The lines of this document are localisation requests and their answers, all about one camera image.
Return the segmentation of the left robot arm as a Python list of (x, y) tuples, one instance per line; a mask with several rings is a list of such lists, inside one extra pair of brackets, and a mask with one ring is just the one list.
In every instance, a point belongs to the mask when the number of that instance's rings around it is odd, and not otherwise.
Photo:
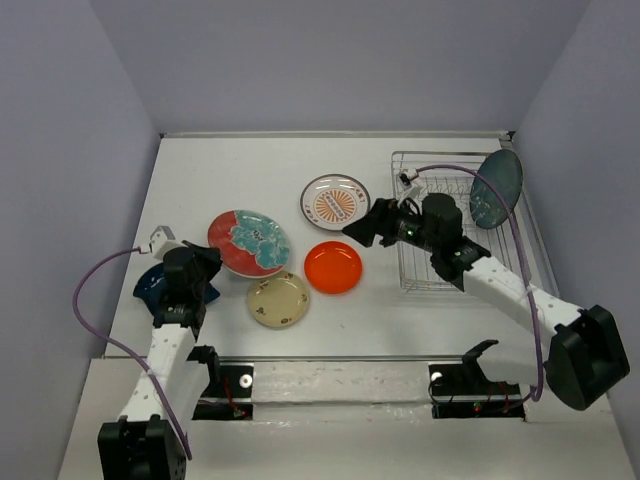
[(160, 283), (143, 299), (153, 322), (142, 372), (117, 420), (98, 433), (104, 478), (185, 478), (189, 423), (201, 395), (221, 383), (215, 349), (196, 343), (221, 267), (216, 248), (186, 242), (164, 254)]

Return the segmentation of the cream plate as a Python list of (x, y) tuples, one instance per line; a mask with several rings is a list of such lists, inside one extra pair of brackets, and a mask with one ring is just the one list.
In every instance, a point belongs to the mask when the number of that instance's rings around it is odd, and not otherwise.
[(247, 294), (251, 316), (271, 329), (292, 326), (304, 317), (309, 304), (309, 288), (298, 275), (287, 271), (256, 280)]

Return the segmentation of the white plate orange sunburst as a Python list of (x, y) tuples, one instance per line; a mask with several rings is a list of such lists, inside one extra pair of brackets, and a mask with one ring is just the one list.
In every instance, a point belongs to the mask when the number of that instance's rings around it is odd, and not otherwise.
[(303, 189), (300, 208), (314, 227), (330, 232), (364, 217), (371, 208), (371, 198), (357, 179), (342, 174), (326, 174), (311, 180)]

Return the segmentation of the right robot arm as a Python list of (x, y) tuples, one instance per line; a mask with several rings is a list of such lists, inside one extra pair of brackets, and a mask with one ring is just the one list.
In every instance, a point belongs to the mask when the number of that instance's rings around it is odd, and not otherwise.
[(613, 315), (600, 305), (589, 309), (556, 298), (515, 274), (489, 250), (464, 235), (463, 214), (455, 200), (427, 195), (411, 199), (379, 198), (371, 210), (342, 230), (364, 247), (404, 242), (429, 253), (436, 274), (457, 290), (478, 298), (529, 330), (534, 337), (531, 370), (482, 357), (495, 345), (483, 342), (466, 353), (462, 384), (482, 392), (494, 382), (529, 383), (532, 400), (543, 388), (566, 406), (584, 411), (630, 372)]

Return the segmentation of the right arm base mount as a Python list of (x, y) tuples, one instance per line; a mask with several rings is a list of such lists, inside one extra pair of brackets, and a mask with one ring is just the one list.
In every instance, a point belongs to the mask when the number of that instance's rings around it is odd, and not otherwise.
[(525, 419), (515, 384), (490, 382), (462, 363), (431, 364), (428, 394), (434, 419)]

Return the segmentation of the dark blue plate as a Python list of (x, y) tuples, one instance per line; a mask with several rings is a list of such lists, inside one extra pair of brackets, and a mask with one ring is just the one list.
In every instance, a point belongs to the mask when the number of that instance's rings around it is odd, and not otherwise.
[(163, 264), (157, 264), (145, 272), (136, 283), (133, 296), (141, 300), (152, 316), (186, 315), (206, 307), (202, 302), (173, 303), (164, 294), (166, 286)]

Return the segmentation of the red and teal floral plate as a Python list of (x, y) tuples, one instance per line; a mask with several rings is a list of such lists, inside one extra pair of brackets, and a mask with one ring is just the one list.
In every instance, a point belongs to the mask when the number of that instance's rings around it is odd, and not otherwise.
[(230, 210), (218, 215), (207, 231), (208, 244), (220, 251), (232, 273), (259, 279), (274, 275), (289, 263), (291, 244), (283, 228), (252, 210)]

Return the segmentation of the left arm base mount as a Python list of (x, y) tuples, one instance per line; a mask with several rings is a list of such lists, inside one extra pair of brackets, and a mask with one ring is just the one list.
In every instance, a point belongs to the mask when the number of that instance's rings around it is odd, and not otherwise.
[(220, 381), (205, 389), (195, 408), (195, 421), (250, 421), (253, 417), (254, 365), (223, 363)]

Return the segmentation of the teal glazed plate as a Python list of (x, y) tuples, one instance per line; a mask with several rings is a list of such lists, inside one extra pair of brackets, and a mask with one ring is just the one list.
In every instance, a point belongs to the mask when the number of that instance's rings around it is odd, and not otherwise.
[(469, 211), (475, 224), (491, 230), (508, 220), (523, 187), (523, 168), (513, 150), (493, 152), (480, 165), (469, 194)]

